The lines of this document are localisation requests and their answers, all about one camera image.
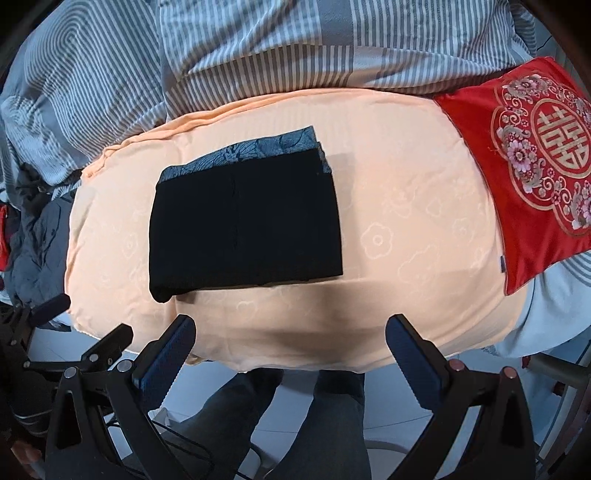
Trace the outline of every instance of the metal screw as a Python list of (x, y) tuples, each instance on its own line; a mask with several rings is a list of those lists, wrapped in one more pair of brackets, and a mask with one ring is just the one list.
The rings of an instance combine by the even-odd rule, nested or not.
[(66, 368), (66, 371), (64, 372), (64, 377), (72, 378), (73, 376), (76, 375), (77, 371), (78, 371), (78, 369), (76, 367), (68, 367), (68, 368)]
[(503, 373), (507, 378), (517, 378), (517, 370), (513, 367), (505, 367)]
[(464, 364), (464, 362), (462, 362), (460, 359), (457, 359), (457, 358), (452, 358), (448, 363), (449, 363), (450, 368), (454, 372), (460, 372), (466, 368), (466, 365)]
[(117, 370), (120, 372), (128, 372), (134, 363), (131, 360), (122, 360), (117, 364)]

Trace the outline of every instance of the dark pants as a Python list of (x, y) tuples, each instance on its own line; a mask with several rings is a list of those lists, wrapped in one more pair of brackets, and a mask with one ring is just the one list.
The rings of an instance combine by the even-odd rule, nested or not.
[[(199, 413), (175, 430), (208, 448), (215, 467), (207, 480), (232, 480), (250, 449), (251, 435), (271, 404), (282, 371), (260, 368), (237, 374), (215, 392)], [(363, 375), (321, 371), (308, 415), (285, 458), (267, 480), (371, 480), (363, 439)], [(205, 455), (171, 433), (169, 442)], [(171, 449), (194, 479), (205, 478), (209, 464)], [(125, 464), (141, 469), (134, 456)]]

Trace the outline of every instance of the striped bedding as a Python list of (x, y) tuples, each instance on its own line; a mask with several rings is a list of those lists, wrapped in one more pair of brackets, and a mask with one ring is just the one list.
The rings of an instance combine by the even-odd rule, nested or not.
[(427, 95), (535, 53), (517, 0), (65, 0), (0, 95), (0, 198), (59, 196), (103, 148), (191, 111), (311, 87)]

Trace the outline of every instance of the embroidered pillow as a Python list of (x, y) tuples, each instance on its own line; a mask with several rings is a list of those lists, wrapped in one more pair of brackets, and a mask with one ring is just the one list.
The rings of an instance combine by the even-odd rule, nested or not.
[(435, 101), (472, 151), (495, 202), (505, 293), (591, 249), (591, 104), (551, 58)]

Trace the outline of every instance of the peach cloth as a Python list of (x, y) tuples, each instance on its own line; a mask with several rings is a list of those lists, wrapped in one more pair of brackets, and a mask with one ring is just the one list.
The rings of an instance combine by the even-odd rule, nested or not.
[[(333, 169), (343, 277), (200, 290), (156, 303), (148, 291), (148, 223), (162, 170), (308, 125)], [(267, 95), (130, 138), (84, 170), (70, 231), (66, 291), (78, 330), (102, 337), (127, 323), (138, 351), (185, 313), (197, 325), (189, 360), (237, 371), (364, 372), (392, 363), (384, 326), (394, 313), (453, 355), (501, 340), (525, 301), (525, 289), (503, 295), (495, 208), (460, 135), (433, 101), (395, 93)]]

